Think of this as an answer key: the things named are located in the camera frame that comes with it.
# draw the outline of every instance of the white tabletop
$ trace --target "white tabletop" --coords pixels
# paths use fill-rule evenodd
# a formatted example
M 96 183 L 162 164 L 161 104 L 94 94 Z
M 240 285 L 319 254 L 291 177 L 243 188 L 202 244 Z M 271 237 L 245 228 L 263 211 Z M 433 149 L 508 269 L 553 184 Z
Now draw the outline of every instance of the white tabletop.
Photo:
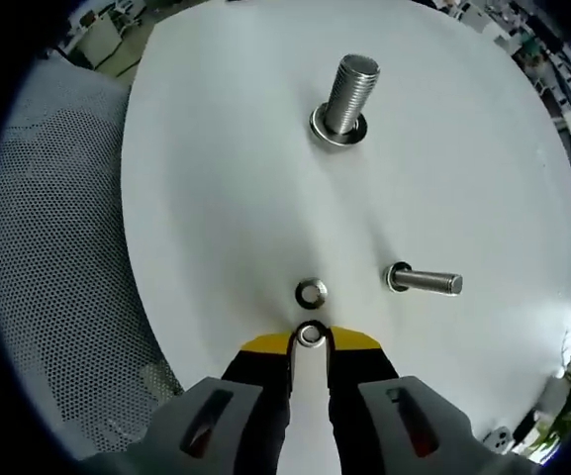
M 369 133 L 327 154 L 308 120 L 351 52 L 382 70 Z M 441 13 L 401 0 L 213 0 L 168 18 L 131 94 L 122 188 L 144 309 L 185 387 L 221 375 L 257 334 L 318 318 L 378 339 L 482 435 L 514 428 L 560 365 L 567 156 L 511 59 Z M 460 273 L 463 293 L 392 294 L 380 272 L 396 260 Z M 318 311 L 294 300 L 306 277 L 329 287 Z M 320 381 L 313 367 L 301 374 Z M 307 414 L 304 399 L 293 415 Z

